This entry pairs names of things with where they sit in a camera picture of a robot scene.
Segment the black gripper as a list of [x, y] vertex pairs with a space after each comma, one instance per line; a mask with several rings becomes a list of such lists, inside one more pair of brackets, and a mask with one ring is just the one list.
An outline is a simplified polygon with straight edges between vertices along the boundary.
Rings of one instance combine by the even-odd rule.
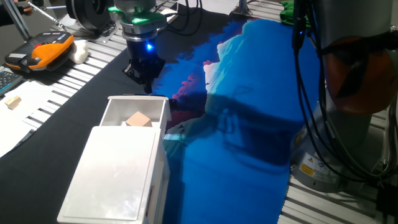
[[127, 41], [129, 65], [123, 70], [123, 73], [140, 84], [147, 94], [152, 94], [154, 89], [160, 85], [162, 78], [159, 75], [165, 65], [165, 60], [157, 54], [155, 40], [156, 38], [139, 42]]

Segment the person hand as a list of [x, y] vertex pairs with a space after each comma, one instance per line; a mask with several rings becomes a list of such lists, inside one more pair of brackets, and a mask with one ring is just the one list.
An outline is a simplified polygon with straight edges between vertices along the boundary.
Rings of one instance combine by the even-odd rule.
[[27, 1], [18, 2], [18, 9], [22, 15], [30, 16], [32, 14], [32, 8]]

